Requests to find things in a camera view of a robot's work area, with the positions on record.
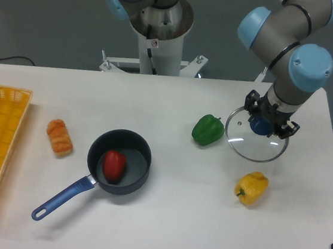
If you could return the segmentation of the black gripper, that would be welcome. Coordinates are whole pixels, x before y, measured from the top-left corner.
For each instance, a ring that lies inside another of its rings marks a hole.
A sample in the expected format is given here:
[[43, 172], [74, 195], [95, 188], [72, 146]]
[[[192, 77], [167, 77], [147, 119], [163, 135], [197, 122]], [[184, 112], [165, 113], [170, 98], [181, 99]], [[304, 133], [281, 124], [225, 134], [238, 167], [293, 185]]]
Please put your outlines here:
[[270, 127], [277, 130], [276, 135], [280, 139], [293, 136], [300, 126], [289, 118], [295, 113], [295, 106], [289, 105], [265, 95], [261, 98], [256, 90], [252, 90], [245, 97], [244, 110], [249, 113], [248, 122], [260, 124], [262, 127]]

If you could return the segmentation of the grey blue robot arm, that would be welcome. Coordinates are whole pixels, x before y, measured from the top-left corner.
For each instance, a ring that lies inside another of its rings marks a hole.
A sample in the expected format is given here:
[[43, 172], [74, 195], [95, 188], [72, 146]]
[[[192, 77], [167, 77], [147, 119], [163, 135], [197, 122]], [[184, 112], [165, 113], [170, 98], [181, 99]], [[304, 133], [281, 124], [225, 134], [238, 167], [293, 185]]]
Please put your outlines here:
[[[302, 40], [333, 21], [333, 0], [280, 0], [272, 13], [257, 7], [237, 28], [243, 45], [255, 53], [276, 79], [264, 96], [245, 98], [252, 131], [281, 139], [294, 135], [291, 116], [331, 76], [333, 59], [323, 47]], [[138, 36], [140, 72], [177, 76], [184, 73], [184, 36], [194, 22], [186, 0], [105, 0], [116, 18], [128, 21]]]

